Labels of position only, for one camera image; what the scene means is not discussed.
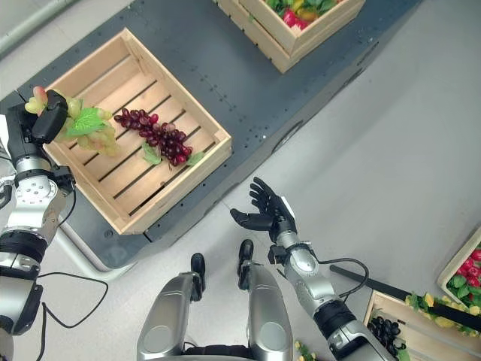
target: fruit crate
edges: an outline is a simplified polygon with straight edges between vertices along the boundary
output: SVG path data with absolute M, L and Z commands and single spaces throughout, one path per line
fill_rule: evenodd
M 365 3 L 365 0 L 343 0 L 300 30 L 289 28 L 264 0 L 213 1 L 281 73 L 353 20 Z
M 454 294 L 454 292 L 452 292 L 448 288 L 448 283 L 451 280 L 451 278 L 454 275 L 456 275 L 456 272 L 458 272 L 458 270 L 463 266 L 466 260 L 470 258 L 470 255 L 473 254 L 473 252 L 477 248 L 481 249 L 481 227 L 478 228 L 477 231 L 475 231 L 473 236 L 466 242 L 466 244 L 459 250 L 459 252 L 457 252 L 457 254 L 451 259 L 451 261 L 449 261 L 446 268 L 440 273 L 440 276 L 437 279 L 437 284 L 439 285 L 439 287 L 443 289 L 444 292 L 447 293 L 449 297 L 451 297 L 452 299 L 454 299 L 459 303 L 464 303 L 467 306 L 470 306 L 470 305 L 461 300 L 463 297 L 458 297 L 458 294 Z M 475 259 L 474 266 L 476 268 L 481 268 L 481 259 L 479 260 Z M 478 283 L 481 281 L 481 275 L 475 278 L 478 280 Z M 477 288 L 477 291 L 473 289 L 469 289 L 469 290 L 473 291 L 473 297 L 476 297 L 476 299 L 473 299 L 473 302 L 476 301 L 475 305 L 478 305 L 481 307 L 481 287 L 476 287 L 476 288 Z
M 444 329 L 419 312 L 384 293 L 373 291 L 364 319 L 365 325 L 372 317 L 399 323 L 399 338 L 407 346 L 411 361 L 479 361 L 479 338 L 462 335 L 457 329 Z
M 78 188 L 119 234 L 142 233 L 231 155 L 231 136 L 170 71 L 124 29 L 49 85 L 115 114 L 145 109 L 159 122 L 173 123 L 186 146 L 205 156 L 194 166 L 151 165 L 143 159 L 144 139 L 113 119 L 119 153 L 105 156 L 76 142 L 45 147 L 55 162 L 69 165 Z

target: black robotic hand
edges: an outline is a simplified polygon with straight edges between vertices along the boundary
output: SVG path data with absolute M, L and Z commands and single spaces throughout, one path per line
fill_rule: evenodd
M 240 226 L 253 231 L 269 231 L 273 242 L 281 232 L 297 233 L 292 212 L 282 197 L 257 177 L 254 177 L 254 183 L 250 184 L 250 188 L 252 204 L 259 209 L 259 213 L 247 214 L 232 208 L 231 215 Z

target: white metal pipe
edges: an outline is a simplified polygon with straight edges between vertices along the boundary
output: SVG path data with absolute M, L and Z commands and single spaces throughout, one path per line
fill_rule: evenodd
M 0 37 L 0 59 L 17 43 L 76 0 L 52 0 Z

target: red grapes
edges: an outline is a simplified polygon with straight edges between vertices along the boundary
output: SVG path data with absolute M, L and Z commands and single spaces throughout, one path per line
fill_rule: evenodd
M 124 128 L 137 130 L 151 147 L 159 147 L 160 155 L 167 158 L 173 165 L 187 162 L 192 154 L 192 147 L 186 147 L 183 142 L 187 139 L 184 132 L 175 129 L 173 123 L 157 123 L 159 115 L 149 115 L 144 109 L 122 109 L 122 115 L 116 115 L 114 120 Z

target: grape bunch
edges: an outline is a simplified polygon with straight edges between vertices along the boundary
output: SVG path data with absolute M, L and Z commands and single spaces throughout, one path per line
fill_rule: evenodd
M 175 129 L 173 123 L 159 123 L 159 115 L 149 115 L 144 109 L 131 110 L 123 108 L 122 115 L 113 117 L 124 128 L 137 130 L 151 147 L 158 147 L 161 156 L 175 167 L 187 162 L 192 154 L 192 147 L 183 142 L 187 135 Z
M 406 348 L 406 344 L 396 338 L 401 333 L 399 323 L 378 316 L 370 321 L 368 329 L 395 359 L 399 350 Z

